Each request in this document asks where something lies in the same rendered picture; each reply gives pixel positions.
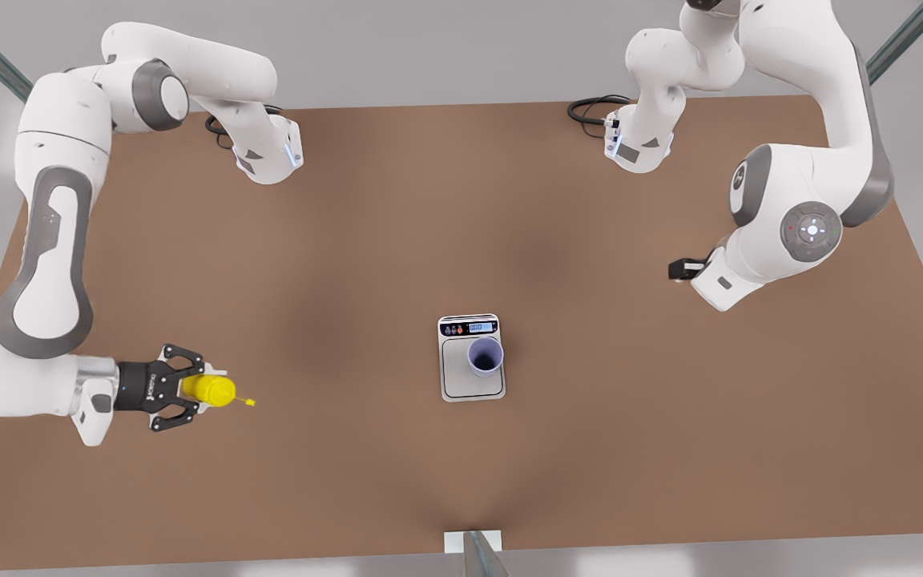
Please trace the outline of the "yellow sauce bottle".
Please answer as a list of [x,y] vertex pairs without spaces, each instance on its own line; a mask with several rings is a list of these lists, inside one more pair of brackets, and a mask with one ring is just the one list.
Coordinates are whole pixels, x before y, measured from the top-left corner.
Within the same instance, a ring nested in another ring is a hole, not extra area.
[[187,397],[215,408],[231,405],[234,401],[255,406],[250,398],[237,395],[236,384],[230,377],[223,375],[193,375],[182,380],[182,391]]

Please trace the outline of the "blue-grey cup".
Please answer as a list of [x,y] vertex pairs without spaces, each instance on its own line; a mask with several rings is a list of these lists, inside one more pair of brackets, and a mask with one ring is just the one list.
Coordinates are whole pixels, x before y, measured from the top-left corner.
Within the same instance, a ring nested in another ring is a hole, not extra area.
[[475,375],[490,377],[502,367],[502,344],[495,337],[477,337],[466,350],[466,360]]

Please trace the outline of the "grey digital kitchen scale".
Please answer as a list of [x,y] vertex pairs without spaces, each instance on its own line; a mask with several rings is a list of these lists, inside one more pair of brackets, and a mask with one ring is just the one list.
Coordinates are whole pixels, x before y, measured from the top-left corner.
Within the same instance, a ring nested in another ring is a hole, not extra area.
[[502,344],[498,315],[484,313],[439,319],[438,353],[441,397],[444,401],[483,401],[505,397],[503,364],[490,377],[478,377],[469,367],[466,350],[477,337],[495,337]]

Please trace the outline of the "white post foot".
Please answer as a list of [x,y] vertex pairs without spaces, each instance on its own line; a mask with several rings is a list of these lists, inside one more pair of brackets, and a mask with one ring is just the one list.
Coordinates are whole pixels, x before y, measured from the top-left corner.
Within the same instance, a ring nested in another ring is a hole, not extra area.
[[481,533],[492,548],[492,551],[501,552],[502,533],[500,530],[466,530],[459,532],[446,532],[444,537],[444,554],[461,554],[464,551],[464,538],[469,533]]

